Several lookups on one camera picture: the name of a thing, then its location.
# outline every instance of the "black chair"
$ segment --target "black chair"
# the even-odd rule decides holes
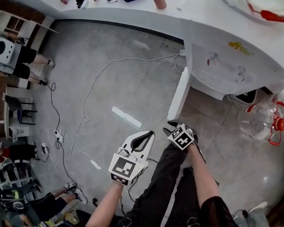
[[[17,118],[20,124],[36,125],[35,123],[23,122],[23,118],[32,118],[28,113],[37,113],[36,110],[23,110],[22,105],[33,105],[33,103],[21,103],[20,100],[13,96],[5,95],[5,102],[8,104],[10,111],[17,110]]]

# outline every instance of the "gray concrete floor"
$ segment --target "gray concrete floor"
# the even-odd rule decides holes
[[[59,34],[51,35],[44,54],[56,61],[48,79],[50,84],[55,82],[57,86],[53,103],[61,117],[62,132],[66,132],[63,148],[65,159],[69,159],[71,135],[82,119],[84,98],[94,78],[108,62],[127,57],[154,59],[175,54],[184,46],[147,33],[89,22],[58,22],[55,29]],[[177,61],[185,65],[183,58]],[[84,114],[89,121],[82,122],[75,139],[77,145],[93,156],[103,169],[108,169],[113,153],[128,135],[138,131],[112,112],[115,106],[140,121],[141,130],[155,131],[150,157],[159,160],[168,144],[162,127],[166,126],[167,112],[179,79],[173,58],[112,63],[97,79],[86,100]],[[32,138],[39,146],[42,142],[47,144],[57,164],[56,171],[51,158],[46,164],[34,164],[44,192],[49,192],[61,188],[70,179],[61,162],[62,150],[49,142],[55,138],[51,129],[58,123],[51,106],[50,90],[34,85],[33,92],[38,113]],[[263,96],[265,94],[260,91],[258,100]],[[196,129],[200,148],[220,182],[221,196],[231,213],[250,209],[262,201],[273,206],[284,193],[284,147],[273,147],[241,135],[235,127],[238,109],[228,101],[215,100],[191,88],[180,116],[184,123]],[[89,200],[88,205],[81,208],[92,212],[91,200],[103,198],[111,184],[110,176],[97,170],[90,163],[90,157],[76,146],[65,166]],[[143,192],[154,168],[155,163],[150,162],[132,188],[132,194],[139,196]],[[123,200],[125,211],[129,211],[133,202],[125,191]]]

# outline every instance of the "black shorts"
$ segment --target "black shorts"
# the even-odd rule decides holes
[[[30,68],[23,63],[32,63],[37,55],[37,51],[31,48],[22,46],[18,56],[18,60],[13,72],[13,75],[19,78],[28,79]]]
[[[41,199],[31,201],[30,203],[40,221],[48,221],[60,213],[67,205],[64,199],[58,198],[56,200],[51,193],[48,193]]]

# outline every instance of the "white desk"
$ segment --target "white desk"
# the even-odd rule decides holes
[[[34,102],[31,91],[23,88],[6,87],[4,95],[16,97],[20,102]],[[23,105],[23,109],[30,110],[31,108],[32,105]],[[29,128],[30,125],[20,124],[18,122],[17,112],[14,112],[13,117],[9,117],[9,106],[4,101],[4,131],[6,139],[12,138],[13,142],[16,142],[18,137],[29,136]]]

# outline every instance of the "black jeans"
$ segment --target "black jeans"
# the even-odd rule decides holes
[[[160,226],[176,184],[180,165],[186,157],[187,151],[181,151],[172,143],[164,149],[149,187],[136,199],[133,209],[124,215],[117,227]],[[197,219],[199,211],[193,170],[186,168],[177,186],[175,202],[165,227],[187,227],[187,221],[191,217]]]

